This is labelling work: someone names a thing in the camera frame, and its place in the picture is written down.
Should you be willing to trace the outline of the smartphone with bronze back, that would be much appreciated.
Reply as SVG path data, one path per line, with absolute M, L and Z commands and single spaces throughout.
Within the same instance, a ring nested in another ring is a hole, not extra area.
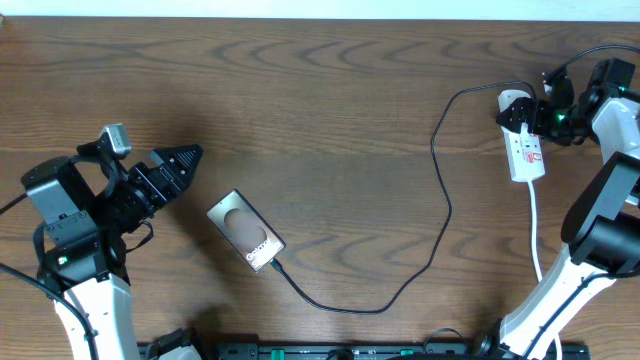
M 216 202 L 206 215 L 254 272 L 261 271 L 286 247 L 237 189 Z

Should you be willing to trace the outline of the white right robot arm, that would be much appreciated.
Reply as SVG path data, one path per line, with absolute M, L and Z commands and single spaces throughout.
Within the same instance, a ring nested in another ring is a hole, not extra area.
M 527 299 L 499 324 L 485 348 L 489 357 L 542 359 L 554 338 L 598 292 L 639 274 L 639 220 L 623 212 L 639 203 L 639 95 L 635 67 L 611 58 L 596 64 L 585 91 L 576 96 L 561 66 L 544 75 L 547 100 L 504 91 L 496 122 L 533 163 L 525 144 L 536 135 L 560 146 L 596 142 L 603 166 L 569 209 L 561 228 L 560 254 Z

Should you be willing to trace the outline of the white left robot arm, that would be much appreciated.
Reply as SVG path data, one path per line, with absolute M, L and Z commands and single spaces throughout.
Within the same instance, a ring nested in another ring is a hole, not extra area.
M 153 166 L 130 169 L 121 164 L 126 155 L 95 141 L 22 177 L 44 219 L 34 233 L 37 279 L 54 294 L 76 359 L 203 359 L 190 329 L 137 342 L 123 239 L 188 189 L 203 150 L 157 148 Z

